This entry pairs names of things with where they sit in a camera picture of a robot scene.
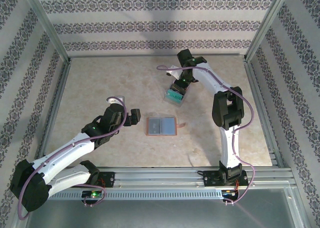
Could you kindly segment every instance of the wallpaper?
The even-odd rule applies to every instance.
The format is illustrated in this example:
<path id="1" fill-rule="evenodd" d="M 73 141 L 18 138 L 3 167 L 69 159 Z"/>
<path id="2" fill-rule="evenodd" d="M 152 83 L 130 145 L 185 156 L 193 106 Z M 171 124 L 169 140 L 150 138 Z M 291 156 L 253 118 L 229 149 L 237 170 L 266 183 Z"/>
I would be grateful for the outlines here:
<path id="1" fill-rule="evenodd" d="M 34 158 L 63 61 L 27 0 L 0 3 L 0 227 L 10 227 L 10 180 L 21 160 Z"/>
<path id="2" fill-rule="evenodd" d="M 40 0 L 68 54 L 245 54 L 273 0 Z"/>
<path id="3" fill-rule="evenodd" d="M 272 131 L 320 227 L 320 0 L 285 0 L 251 61 Z"/>

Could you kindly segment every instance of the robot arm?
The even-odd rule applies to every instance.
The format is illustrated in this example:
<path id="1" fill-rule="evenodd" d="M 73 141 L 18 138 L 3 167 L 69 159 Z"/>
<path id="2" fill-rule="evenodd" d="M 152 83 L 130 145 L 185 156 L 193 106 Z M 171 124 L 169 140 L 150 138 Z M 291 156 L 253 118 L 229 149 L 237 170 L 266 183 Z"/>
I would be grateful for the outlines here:
<path id="1" fill-rule="evenodd" d="M 239 87 L 231 87 L 223 81 L 203 57 L 194 58 L 188 49 L 182 50 L 177 56 L 181 66 L 190 67 L 190 69 L 178 70 L 178 67 L 172 66 L 170 70 L 176 70 L 167 72 L 174 76 L 176 80 L 170 86 L 170 89 L 181 95 L 183 99 L 189 85 L 199 81 L 213 95 L 212 118 L 220 128 L 221 136 L 222 154 L 219 164 L 219 178 L 223 183 L 230 183 L 242 174 L 242 164 L 235 156 L 235 153 L 239 153 L 239 132 L 235 130 L 244 117 L 244 105 L 243 100 L 226 87 L 241 95 L 242 91 Z"/>
<path id="2" fill-rule="evenodd" d="M 31 163 L 23 160 L 15 168 L 10 190 L 19 198 L 27 179 L 30 178 L 22 197 L 27 211 L 39 208 L 53 194 L 78 184 L 96 184 L 99 170 L 90 162 L 83 161 L 76 167 L 65 169 L 72 162 L 108 142 L 120 124 L 136 125 L 141 118 L 139 109 L 131 109 L 131 116 L 125 113 L 124 97 L 109 99 L 110 106 L 104 115 L 87 124 L 76 137 L 54 152 Z"/>

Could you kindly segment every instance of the metal frame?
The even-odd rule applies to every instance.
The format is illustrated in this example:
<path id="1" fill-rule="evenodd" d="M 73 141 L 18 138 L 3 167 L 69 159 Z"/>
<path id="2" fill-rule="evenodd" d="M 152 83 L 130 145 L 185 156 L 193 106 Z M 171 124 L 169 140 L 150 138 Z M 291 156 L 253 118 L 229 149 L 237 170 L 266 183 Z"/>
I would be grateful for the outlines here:
<path id="1" fill-rule="evenodd" d="M 35 157 L 36 159 L 41 158 L 43 156 L 45 156 L 46 154 L 46 150 L 47 150 L 47 146 L 48 146 L 48 142 L 50 140 L 50 136 L 52 134 L 52 131 L 54 129 L 55 126 L 55 121 L 57 118 L 57 114 L 58 114 L 58 110 L 59 110 L 59 106 L 60 106 L 60 102 L 65 90 L 65 86 L 66 86 L 66 82 L 68 79 L 68 74 L 69 74 L 69 70 L 71 67 L 71 63 L 72 61 L 67 61 L 65 63 L 66 68 L 63 68 L 62 70 L 62 79 L 61 81 L 57 84 L 56 86 L 56 97 L 52 100 L 52 113 L 49 117 L 47 117 L 48 119 L 48 123 L 47 123 L 47 128 L 45 130 L 45 134 L 41 143 L 41 147 L 39 148 L 39 153 L 37 155 L 37 157 Z"/>
<path id="2" fill-rule="evenodd" d="M 265 37 L 271 23 L 275 19 L 284 0 L 273 0 L 273 3 L 268 10 L 262 24 L 256 33 L 251 46 L 249 47 L 245 59 L 243 61 L 245 71 L 250 83 L 250 88 L 257 108 L 258 116 L 262 125 L 262 130 L 269 149 L 270 157 L 273 166 L 256 167 L 256 177 L 249 189 L 283 189 L 292 218 L 296 227 L 310 227 L 310 223 L 300 197 L 296 181 L 290 168 L 283 168 L 284 164 L 280 156 L 280 152 L 272 133 L 272 128 L 268 120 L 268 114 L 263 103 L 262 96 L 259 91 L 257 81 L 255 79 L 250 60 L 255 55 L 257 48 Z M 70 58 L 60 41 L 52 23 L 39 0 L 28 0 L 34 12 L 37 14 L 41 24 L 48 33 L 50 39 L 58 50 L 59 54 L 69 62 Z M 71 62 L 63 71 L 62 80 L 57 86 L 57 96 L 52 101 L 53 110 L 48 117 L 48 129 L 44 136 L 42 146 L 40 148 L 39 157 L 46 153 L 46 147 L 50 135 L 54 128 L 54 123 L 58 114 L 60 102 L 63 96 L 64 88 L 68 78 Z M 100 167 L 100 171 L 115 172 L 114 187 L 108 189 L 108 199 L 217 199 L 221 198 L 221 191 L 231 189 L 233 187 L 205 187 L 202 177 L 197 174 L 199 170 L 218 170 L 218 167 L 160 167 L 160 168 L 145 168 L 145 167 Z M 244 167 L 247 171 L 248 178 L 252 177 L 252 170 L 249 167 Z M 85 188 L 71 188 L 55 194 L 50 199 L 52 200 L 68 200 L 79 199 L 82 190 Z M 25 227 L 28 220 L 20 221 L 17 212 L 14 216 L 12 227 Z"/>
<path id="3" fill-rule="evenodd" d="M 253 99 L 255 102 L 255 106 L 258 112 L 258 116 L 261 122 L 261 126 L 262 126 L 262 130 L 263 130 L 263 134 L 265 137 L 265 141 L 266 141 L 266 145 L 269 149 L 269 154 L 272 160 L 272 164 L 273 165 L 277 165 L 278 167 L 282 168 L 284 167 L 284 163 L 282 161 L 281 155 L 280 155 L 280 151 L 279 148 L 277 146 L 277 142 L 276 142 L 276 138 L 275 135 L 272 132 L 272 128 L 271 128 L 271 124 L 270 121 L 268 119 L 268 114 L 267 114 L 267 110 L 266 107 L 264 105 L 260 90 L 259 90 L 259 86 L 257 83 L 257 80 L 255 78 L 254 75 L 254 71 L 252 69 L 251 63 L 247 62 L 246 60 L 243 60 L 244 63 L 244 68 L 246 71 L 246 75 L 248 77 L 249 80 L 249 84 L 251 87 L 251 92 L 253 95 Z"/>
<path id="4" fill-rule="evenodd" d="M 202 177 L 197 174 L 198 170 L 218 170 L 218 167 L 100 167 L 99 169 L 115 172 L 114 188 L 108 188 L 107 199 L 109 200 L 221 199 L 221 190 L 231 188 L 205 187 Z M 251 178 L 252 170 L 249 167 L 244 169 L 247 171 L 248 178 Z M 295 226 L 310 227 L 290 168 L 257 167 L 256 178 L 249 189 L 283 189 Z M 50 200 L 80 200 L 83 190 L 90 189 L 67 189 L 55 194 Z M 172 195 L 159 197 L 159 194 Z M 26 224 L 27 221 L 19 221 L 15 216 L 12 227 L 25 227 Z"/>
<path id="5" fill-rule="evenodd" d="M 245 54 L 245 59 L 247 62 L 249 62 L 254 54 L 256 53 L 260 43 L 264 39 L 269 27 L 271 26 L 272 22 L 274 21 L 275 17 L 277 16 L 277 13 L 279 9 L 281 8 L 283 2 L 285 0 L 273 0 L 270 8 L 268 9 L 257 33 L 255 34 L 250 47 L 248 48 L 248 51 Z"/>
<path id="6" fill-rule="evenodd" d="M 50 40 L 52 41 L 53 45 L 57 49 L 58 53 L 63 57 L 64 61 L 69 60 L 69 56 L 67 54 L 67 51 L 61 42 L 60 38 L 58 37 L 58 34 L 51 23 L 50 19 L 48 18 L 44 8 L 42 7 L 39 0 L 27 0 L 33 9 L 34 13 L 38 17 L 40 23 L 42 24 L 44 30 L 48 34 Z"/>

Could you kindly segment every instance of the green object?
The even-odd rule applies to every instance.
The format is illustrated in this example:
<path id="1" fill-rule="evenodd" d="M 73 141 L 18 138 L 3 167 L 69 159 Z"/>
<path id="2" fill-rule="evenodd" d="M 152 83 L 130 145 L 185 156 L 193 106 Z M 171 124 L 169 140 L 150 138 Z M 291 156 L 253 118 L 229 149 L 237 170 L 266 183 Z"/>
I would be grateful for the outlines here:
<path id="1" fill-rule="evenodd" d="M 165 94 L 165 97 L 176 102 L 177 104 L 179 104 L 182 101 L 183 95 L 181 95 L 171 89 L 168 89 L 168 91 Z"/>

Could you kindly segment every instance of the purple cable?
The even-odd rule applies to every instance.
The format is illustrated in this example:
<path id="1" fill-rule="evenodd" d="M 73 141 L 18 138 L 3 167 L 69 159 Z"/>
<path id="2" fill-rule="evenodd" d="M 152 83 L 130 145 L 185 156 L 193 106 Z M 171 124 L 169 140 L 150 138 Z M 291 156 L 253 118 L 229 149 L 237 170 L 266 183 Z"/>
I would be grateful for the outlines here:
<path id="1" fill-rule="evenodd" d="M 214 73 L 211 72 L 209 69 L 206 69 L 206 68 L 203 68 L 203 67 L 197 67 L 197 66 L 196 66 L 196 67 L 182 67 L 182 68 L 176 68 L 176 69 L 169 69 L 166 65 L 159 65 L 159 66 L 157 66 L 156 69 L 157 69 L 157 70 L 163 70 L 163 71 L 176 71 L 176 70 L 185 70 L 185 69 L 200 69 L 200 70 L 204 70 L 204 71 L 208 72 L 208 73 L 214 78 L 214 80 L 216 80 L 216 81 L 218 82 L 219 85 L 221 85 L 221 86 L 224 87 L 225 89 L 229 90 L 229 91 L 232 92 L 233 94 L 235 94 L 235 95 L 237 95 L 238 97 L 240 97 L 240 98 L 249 106 L 249 109 L 250 109 L 250 111 L 251 111 L 251 119 L 250 119 L 250 121 L 248 122 L 248 124 L 246 124 L 246 125 L 244 125 L 244 126 L 241 126 L 241 127 L 235 129 L 235 130 L 232 132 L 232 134 L 233 134 L 233 136 L 232 136 L 232 150 L 233 150 L 233 154 L 235 155 L 235 157 L 236 157 L 241 163 L 246 164 L 246 165 L 248 165 L 248 166 L 250 166 L 250 167 L 252 168 L 252 178 L 251 178 L 248 186 L 247 186 L 246 189 L 244 190 L 243 194 L 242 194 L 237 200 L 235 200 L 235 201 L 233 201 L 233 200 L 231 200 L 231 199 L 228 199 L 228 198 L 224 198 L 225 200 L 230 201 L 231 204 L 237 203 L 237 202 L 238 202 L 239 200 L 241 200 L 241 199 L 243 198 L 243 196 L 247 193 L 247 191 L 248 191 L 250 185 L 252 184 L 252 182 L 253 182 L 253 180 L 254 180 L 254 178 L 255 178 L 255 175 L 256 175 L 256 169 L 254 168 L 254 166 L 253 166 L 252 164 L 249 164 L 249 163 L 243 161 L 242 159 L 240 159 L 239 156 L 237 156 L 236 150 L 235 150 L 235 132 L 237 132 L 237 131 L 239 131 L 239 130 L 241 130 L 241 129 L 244 129 L 244 128 L 248 127 L 248 126 L 252 123 L 252 121 L 253 121 L 253 119 L 254 119 L 254 117 L 255 117 L 255 113 L 254 113 L 253 107 L 251 106 L 251 104 L 249 103 L 249 101 L 248 101 L 244 96 L 242 96 L 241 94 L 239 94 L 239 93 L 236 92 L 235 90 L 232 90 L 231 88 L 229 88 L 229 87 L 227 87 L 226 85 L 224 85 L 223 82 L 221 82 L 221 81 L 217 78 L 217 76 L 214 75 Z"/>
<path id="2" fill-rule="evenodd" d="M 73 147 L 73 146 L 76 146 L 76 145 L 78 145 L 78 144 L 80 144 L 80 143 L 82 143 L 82 142 L 86 142 L 86 141 L 88 141 L 88 140 L 93 140 L 93 139 L 100 139 L 100 138 L 104 138 L 104 137 L 106 137 L 106 136 L 113 135 L 114 133 L 117 133 L 117 132 L 122 128 L 122 126 L 125 124 L 125 121 L 126 121 L 126 119 L 127 119 L 127 108 L 126 108 L 124 102 L 123 102 L 121 99 L 119 99 L 119 98 L 117 98 L 117 97 L 113 97 L 113 96 L 107 98 L 106 100 L 108 101 L 109 99 L 116 99 L 116 100 L 118 100 L 118 101 L 122 104 L 123 109 L 124 109 L 124 114 L 125 114 L 125 115 L 124 115 L 123 122 L 120 124 L 120 126 L 119 126 L 117 129 L 115 129 L 114 131 L 111 131 L 111 132 L 108 133 L 108 134 L 103 134 L 103 135 L 99 135 L 99 136 L 89 137 L 89 138 L 86 138 L 86 139 L 79 140 L 79 141 L 77 141 L 77 142 L 75 142 L 75 143 L 72 143 L 72 144 L 70 144 L 70 145 L 67 145 L 67 146 L 64 147 L 63 149 L 59 150 L 57 153 L 55 153 L 55 154 L 53 154 L 52 156 L 50 156 L 50 157 L 49 157 L 48 159 L 46 159 L 43 163 L 41 163 L 41 164 L 39 165 L 39 167 L 38 167 L 37 169 L 35 169 L 34 172 L 28 177 L 28 179 L 26 179 L 26 181 L 25 181 L 25 183 L 24 183 L 24 185 L 23 185 L 23 187 L 22 187 L 22 189 L 21 189 L 21 192 L 20 192 L 20 195 L 19 195 L 19 199 L 18 199 L 18 217 L 19 217 L 20 220 L 25 220 L 25 219 L 28 217 L 28 215 L 29 215 L 29 212 L 25 215 L 25 217 L 23 217 L 22 214 L 21 214 L 21 212 L 22 212 L 22 198 L 23 198 L 23 196 L 24 196 L 24 193 L 25 193 L 25 190 L 26 190 L 26 188 L 27 188 L 27 185 L 29 184 L 29 182 L 30 182 L 30 180 L 32 179 L 32 177 L 34 177 L 34 175 L 35 175 L 36 173 L 38 173 L 38 171 L 41 170 L 41 168 L 42 168 L 45 164 L 49 163 L 53 158 L 55 158 L 56 156 L 58 156 L 58 155 L 61 154 L 62 152 L 66 151 L 67 149 L 69 149 L 69 148 L 71 148 L 71 147 Z M 87 187 L 99 188 L 99 189 L 102 189 L 102 190 L 104 191 L 103 198 L 102 198 L 101 200 L 97 201 L 95 204 L 100 203 L 100 202 L 105 198 L 105 196 L 106 196 L 106 189 L 103 188 L 103 187 L 101 187 L 101 186 L 84 185 L 84 184 L 81 184 L 80 186 L 87 186 Z"/>

